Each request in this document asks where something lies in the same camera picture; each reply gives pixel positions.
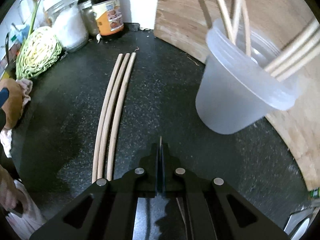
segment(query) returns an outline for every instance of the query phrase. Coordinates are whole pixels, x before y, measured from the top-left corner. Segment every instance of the metal screw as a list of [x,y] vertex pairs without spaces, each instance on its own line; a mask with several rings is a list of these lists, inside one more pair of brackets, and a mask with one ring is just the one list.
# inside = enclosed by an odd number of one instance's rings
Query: metal screw
[[144,169],[143,169],[143,168],[136,168],[136,169],[134,170],[134,173],[135,173],[135,174],[142,174],[142,173],[144,173]]
[[98,179],[97,180],[97,185],[98,186],[104,186],[107,184],[107,180],[106,179]]
[[218,185],[218,186],[221,186],[223,183],[224,183],[224,180],[221,179],[221,178],[215,178],[213,180],[214,184]]
[[186,173],[186,170],[184,168],[177,168],[176,173],[182,175]]

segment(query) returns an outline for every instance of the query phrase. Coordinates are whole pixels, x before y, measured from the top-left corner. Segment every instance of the white powder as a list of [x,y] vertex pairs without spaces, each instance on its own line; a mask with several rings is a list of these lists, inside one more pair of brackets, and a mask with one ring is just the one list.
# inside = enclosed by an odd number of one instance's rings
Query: white powder
[[88,38],[88,31],[76,6],[62,11],[52,28],[65,50],[73,50],[80,47]]

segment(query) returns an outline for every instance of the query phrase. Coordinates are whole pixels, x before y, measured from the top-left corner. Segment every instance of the translucent plastic cup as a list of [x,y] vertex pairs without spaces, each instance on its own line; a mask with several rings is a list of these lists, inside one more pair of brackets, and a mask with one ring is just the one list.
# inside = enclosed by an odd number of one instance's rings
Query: translucent plastic cup
[[208,31],[207,58],[196,96],[196,109],[204,124],[220,134],[232,134],[274,110],[288,110],[297,98],[296,85],[279,82],[262,68],[279,50],[251,32],[252,57],[244,51],[244,32],[239,29],[237,47],[227,39],[221,19]]

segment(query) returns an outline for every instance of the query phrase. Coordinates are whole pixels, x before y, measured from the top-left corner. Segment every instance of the bamboo skewer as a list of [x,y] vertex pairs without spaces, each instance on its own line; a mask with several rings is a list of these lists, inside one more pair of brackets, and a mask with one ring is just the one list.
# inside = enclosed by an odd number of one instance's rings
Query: bamboo skewer
[[283,71],[287,70],[290,66],[295,65],[299,62],[304,56],[306,56],[312,48],[318,44],[320,41],[320,29],[318,29],[313,37],[307,41],[295,54],[288,58],[283,64],[279,65],[272,73],[271,76],[276,77],[281,74]]
[[106,146],[107,146],[107,139],[108,139],[108,132],[109,132],[109,126],[110,126],[110,120],[112,116],[113,107],[116,101],[116,96],[118,94],[118,90],[120,87],[120,82],[122,80],[124,71],[126,69],[128,59],[129,59],[130,53],[125,54],[124,60],[121,64],[121,67],[119,69],[119,73],[117,75],[115,84],[112,89],[112,93],[110,96],[110,100],[108,103],[108,108],[106,112],[106,116],[104,119],[104,124],[102,128],[102,135],[101,135],[101,142],[100,142],[100,150],[99,150],[99,158],[98,158],[98,174],[97,179],[100,179],[103,177],[103,166],[104,166],[104,157],[106,152]]
[[245,53],[247,56],[251,57],[251,30],[250,30],[250,21],[247,9],[247,3],[245,0],[242,0],[241,5],[243,22],[244,22],[244,39],[245,39]]
[[283,81],[300,70],[304,65],[308,64],[311,60],[313,60],[316,56],[320,54],[320,44],[317,44],[313,50],[307,54],[303,59],[301,59],[296,65],[289,68],[287,71],[282,73],[277,77],[278,81]]
[[235,0],[232,18],[233,36],[235,41],[237,40],[242,5],[241,0]]
[[265,71],[270,73],[275,70],[281,63],[295,53],[297,49],[299,49],[311,37],[318,27],[319,23],[317,19],[314,19],[291,45],[289,45],[278,57],[265,67]]
[[233,44],[236,44],[226,2],[225,0],[217,0],[217,4],[221,12],[221,18],[226,30],[227,37]]
[[110,100],[110,95],[111,91],[113,88],[113,85],[115,83],[115,79],[119,70],[119,66],[122,60],[123,54],[119,54],[118,58],[116,60],[116,64],[113,68],[109,84],[107,87],[106,95],[103,100],[103,105],[102,105],[102,110],[100,114],[100,119],[99,119],[99,125],[98,125],[98,130],[97,130],[97,137],[96,137],[96,143],[94,147],[94,154],[93,154],[93,165],[92,165],[92,183],[94,183],[97,180],[97,168],[98,168],[98,157],[99,157],[99,150],[100,150],[100,142],[101,142],[101,135],[102,135],[102,127],[103,127],[103,122],[106,116],[106,111],[108,107],[108,103]]
[[122,106],[123,106],[123,102],[124,102],[124,96],[125,96],[125,93],[127,90],[127,86],[128,86],[128,82],[130,79],[130,74],[131,74],[131,70],[132,70],[132,66],[133,66],[135,57],[136,57],[136,53],[133,52],[131,54],[127,69],[124,74],[124,78],[123,78],[123,81],[121,84],[121,89],[119,92],[118,102],[116,105],[115,115],[113,117],[113,123],[112,123],[112,128],[111,128],[111,137],[110,137],[110,143],[109,143],[109,152],[108,152],[108,163],[107,163],[107,180],[109,180],[109,181],[112,180],[116,141],[117,141]]

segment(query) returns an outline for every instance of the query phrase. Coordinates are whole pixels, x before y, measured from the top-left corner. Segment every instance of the bamboo cutting board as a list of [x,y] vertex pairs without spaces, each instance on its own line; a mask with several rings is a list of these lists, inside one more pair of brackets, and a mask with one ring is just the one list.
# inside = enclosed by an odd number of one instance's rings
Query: bamboo cutting board
[[[314,17],[304,0],[246,0],[252,28],[279,48],[295,38]],[[230,6],[232,0],[226,0]],[[158,0],[156,37],[205,62],[205,35],[220,17],[216,0]],[[320,187],[320,57],[300,71],[303,94],[289,111],[268,114],[296,159],[308,190]]]

